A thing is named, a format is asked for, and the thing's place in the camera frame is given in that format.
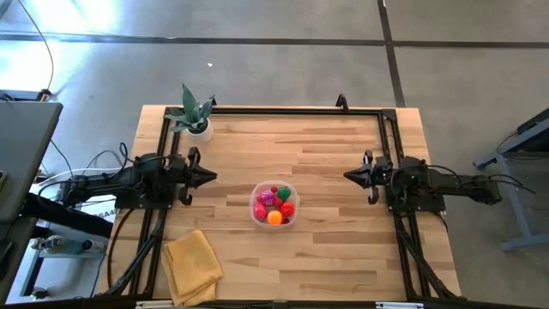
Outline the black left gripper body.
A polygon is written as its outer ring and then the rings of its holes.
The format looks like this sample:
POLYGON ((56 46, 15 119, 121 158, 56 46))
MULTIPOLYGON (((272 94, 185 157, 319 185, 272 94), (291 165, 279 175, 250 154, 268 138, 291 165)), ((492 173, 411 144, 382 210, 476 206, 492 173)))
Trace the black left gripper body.
POLYGON ((173 159, 171 161, 171 177, 182 185, 181 191, 188 193, 191 185, 191 173, 185 159, 173 159))

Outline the black aluminium table frame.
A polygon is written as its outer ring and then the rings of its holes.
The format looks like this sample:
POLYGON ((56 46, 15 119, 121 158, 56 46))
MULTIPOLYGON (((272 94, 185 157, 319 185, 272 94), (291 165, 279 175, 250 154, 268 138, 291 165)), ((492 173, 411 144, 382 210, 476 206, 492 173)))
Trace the black aluminium table frame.
POLYGON ((167 213, 164 241, 201 230, 220 261, 219 300, 404 300, 429 290, 416 269, 402 274, 395 221, 385 202, 347 180, 365 151, 429 158, 415 108, 217 106, 214 136, 200 145, 216 180, 191 205, 167 213), (299 198, 289 227, 250 215, 253 189, 269 180, 299 198))

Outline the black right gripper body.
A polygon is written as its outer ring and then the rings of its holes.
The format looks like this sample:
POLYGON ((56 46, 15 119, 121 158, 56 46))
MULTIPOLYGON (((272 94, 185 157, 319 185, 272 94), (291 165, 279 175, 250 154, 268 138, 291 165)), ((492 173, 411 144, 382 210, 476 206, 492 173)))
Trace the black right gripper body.
POLYGON ((385 156, 378 156, 371 169, 371 189, 377 189, 379 185, 386 185, 392 175, 393 163, 385 156))

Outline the grey metal table frame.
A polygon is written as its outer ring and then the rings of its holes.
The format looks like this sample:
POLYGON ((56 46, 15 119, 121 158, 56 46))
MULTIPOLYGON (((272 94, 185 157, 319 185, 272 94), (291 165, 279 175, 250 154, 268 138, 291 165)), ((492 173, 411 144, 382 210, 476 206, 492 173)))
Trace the grey metal table frame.
MULTIPOLYGON (((549 163, 549 107, 520 124, 492 152, 473 162, 479 170, 494 164, 503 177, 511 177, 508 161, 547 161, 549 163)), ((522 210, 519 184, 506 185, 504 190, 516 218, 521 236, 501 243, 503 251, 536 245, 549 245, 549 233, 535 233, 522 210)))

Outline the yellow folded cloth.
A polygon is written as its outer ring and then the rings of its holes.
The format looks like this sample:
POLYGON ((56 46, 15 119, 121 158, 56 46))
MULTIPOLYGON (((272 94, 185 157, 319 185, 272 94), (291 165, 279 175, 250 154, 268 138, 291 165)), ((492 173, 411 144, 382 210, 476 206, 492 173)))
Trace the yellow folded cloth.
POLYGON ((215 300, 222 268, 201 230, 163 245, 161 262, 175 306, 196 306, 215 300))

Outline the black diagonal support bar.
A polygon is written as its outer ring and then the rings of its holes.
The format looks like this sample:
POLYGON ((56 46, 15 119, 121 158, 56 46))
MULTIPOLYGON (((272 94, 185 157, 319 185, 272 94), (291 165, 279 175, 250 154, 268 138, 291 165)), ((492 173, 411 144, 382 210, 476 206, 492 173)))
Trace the black diagonal support bar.
POLYGON ((30 216, 104 238, 111 235, 113 224, 96 215, 77 209, 65 208, 62 204, 28 193, 21 207, 21 215, 30 216))

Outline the grey desk panel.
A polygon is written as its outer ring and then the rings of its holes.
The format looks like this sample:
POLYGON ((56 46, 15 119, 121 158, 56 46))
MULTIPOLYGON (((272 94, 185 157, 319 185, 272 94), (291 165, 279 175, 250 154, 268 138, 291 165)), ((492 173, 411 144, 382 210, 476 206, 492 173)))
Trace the grey desk panel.
POLYGON ((0 223, 19 215, 62 110, 60 103, 0 101, 0 223))

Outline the clear plastic tupperware container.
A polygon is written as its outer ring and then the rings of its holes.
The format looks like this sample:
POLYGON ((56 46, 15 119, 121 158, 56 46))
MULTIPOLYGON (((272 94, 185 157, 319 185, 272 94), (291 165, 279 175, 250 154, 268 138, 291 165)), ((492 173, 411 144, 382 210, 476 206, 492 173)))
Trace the clear plastic tupperware container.
MULTIPOLYGON (((266 207, 267 207, 268 212, 271 211, 271 210, 279 210, 280 211, 280 208, 276 208, 274 205, 273 206, 266 206, 266 207)), ((256 187, 253 189, 252 193, 250 194, 249 211, 250 211, 251 219, 259 227, 264 227, 264 228, 267 228, 267 229, 282 229, 282 228, 290 227, 291 225, 293 225, 297 221, 298 216, 299 216, 299 194, 297 193, 297 190, 287 182, 279 181, 279 180, 264 181, 262 183, 257 184, 256 187), (288 186, 292 190, 292 195, 288 198, 287 201, 293 203, 293 205, 295 206, 295 212, 294 212, 293 216, 289 217, 290 221, 287 224, 282 224, 281 223, 280 225, 273 226, 273 225, 268 224, 267 218, 264 221, 258 221, 253 217, 252 210, 253 210, 254 205, 257 203, 256 196, 259 195, 262 191, 270 191, 270 188, 272 186, 276 186, 277 188, 279 188, 281 186, 288 186)))

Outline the white plant pot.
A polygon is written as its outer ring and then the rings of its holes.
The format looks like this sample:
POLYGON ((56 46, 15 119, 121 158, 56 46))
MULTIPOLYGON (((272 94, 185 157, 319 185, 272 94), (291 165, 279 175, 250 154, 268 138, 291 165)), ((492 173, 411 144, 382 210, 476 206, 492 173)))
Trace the white plant pot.
POLYGON ((195 143, 207 143, 209 142, 214 135, 214 127, 211 124, 211 121, 208 119, 205 123, 205 129, 197 132, 196 130, 187 130, 187 134, 190 139, 195 143))

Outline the white paper label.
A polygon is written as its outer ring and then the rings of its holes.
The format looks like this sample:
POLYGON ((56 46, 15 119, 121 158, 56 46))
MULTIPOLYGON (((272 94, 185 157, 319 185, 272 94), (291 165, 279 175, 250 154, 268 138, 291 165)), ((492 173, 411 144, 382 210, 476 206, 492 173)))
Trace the white paper label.
POLYGON ((113 195, 94 197, 89 210, 93 215, 113 223, 117 215, 115 202, 116 198, 113 195))

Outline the green snake plant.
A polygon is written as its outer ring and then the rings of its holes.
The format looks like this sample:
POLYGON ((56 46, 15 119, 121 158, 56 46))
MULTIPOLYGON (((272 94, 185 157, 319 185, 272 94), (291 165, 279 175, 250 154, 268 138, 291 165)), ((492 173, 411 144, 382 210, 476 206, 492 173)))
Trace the green snake plant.
POLYGON ((203 133, 209 127, 208 118, 216 104, 215 96, 212 95, 201 104, 184 83, 182 89, 183 111, 170 112, 164 118, 175 122, 172 132, 187 130, 193 134, 203 133))

